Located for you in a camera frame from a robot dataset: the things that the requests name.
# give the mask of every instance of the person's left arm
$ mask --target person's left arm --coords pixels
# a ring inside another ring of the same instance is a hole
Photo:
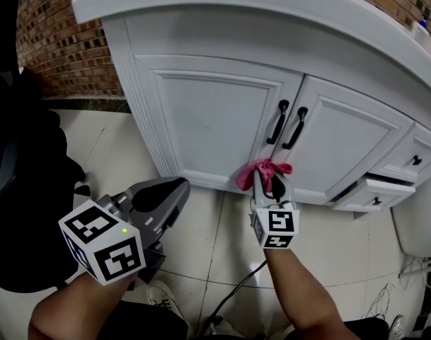
[[[102,286],[84,273],[35,307],[28,328],[30,340],[96,339],[106,319],[137,276]]]

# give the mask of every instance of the black cable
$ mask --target black cable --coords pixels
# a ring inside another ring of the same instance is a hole
[[[215,317],[217,316],[218,311],[220,311],[220,309],[223,307],[223,305],[225,304],[225,302],[227,300],[229,300],[232,296],[234,296],[234,294],[239,290],[240,287],[243,286],[243,284],[248,281],[251,277],[253,277],[262,267],[264,267],[266,265],[267,261],[262,262],[262,264],[257,267],[256,270],[254,270],[253,272],[251,272],[248,276],[246,276],[242,282],[240,282],[236,288],[234,288],[231,293],[229,295],[227,295],[221,302],[220,305],[217,306],[217,308],[215,309],[215,311],[213,311],[213,313],[207,318],[206,322],[204,323],[204,326],[201,329],[200,332],[200,337],[203,337],[205,332],[207,331],[207,329],[209,328],[209,325],[211,323],[211,321],[213,321],[215,319]]]

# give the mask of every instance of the shoelace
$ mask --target shoelace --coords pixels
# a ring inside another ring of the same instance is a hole
[[[154,306],[164,307],[164,308],[166,308],[167,310],[171,310],[171,311],[173,311],[173,308],[171,307],[170,301],[169,301],[169,300],[167,300],[167,299],[163,300],[163,301],[162,301],[162,302],[160,302],[160,303],[156,303]]]

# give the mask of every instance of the white countertop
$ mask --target white countertop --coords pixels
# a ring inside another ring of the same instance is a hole
[[[73,0],[78,23],[160,6],[211,4],[275,11],[337,30],[380,51],[431,89],[431,56],[394,19],[363,0]]]

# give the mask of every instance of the black door handle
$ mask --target black door handle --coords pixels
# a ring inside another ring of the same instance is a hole
[[[419,157],[418,157],[418,155],[415,155],[414,157],[413,157],[413,166],[418,166],[419,164],[421,164],[421,161],[422,161],[423,159],[420,159]]]
[[[276,141],[278,140],[278,137],[280,136],[281,130],[283,129],[283,125],[285,124],[285,118],[286,118],[286,110],[289,107],[289,102],[285,99],[281,100],[278,103],[278,108],[280,109],[280,119],[278,120],[278,123],[275,127],[275,130],[273,131],[272,137],[269,137],[266,142],[269,145],[274,145]]]
[[[299,115],[299,118],[300,118],[299,125],[295,129],[295,132],[292,135],[289,142],[287,144],[286,143],[283,144],[283,149],[290,150],[294,146],[295,142],[297,142],[301,134],[301,131],[303,130],[303,126],[305,125],[305,116],[307,113],[308,113],[308,108],[306,107],[299,108],[299,110],[297,111],[297,115]]]

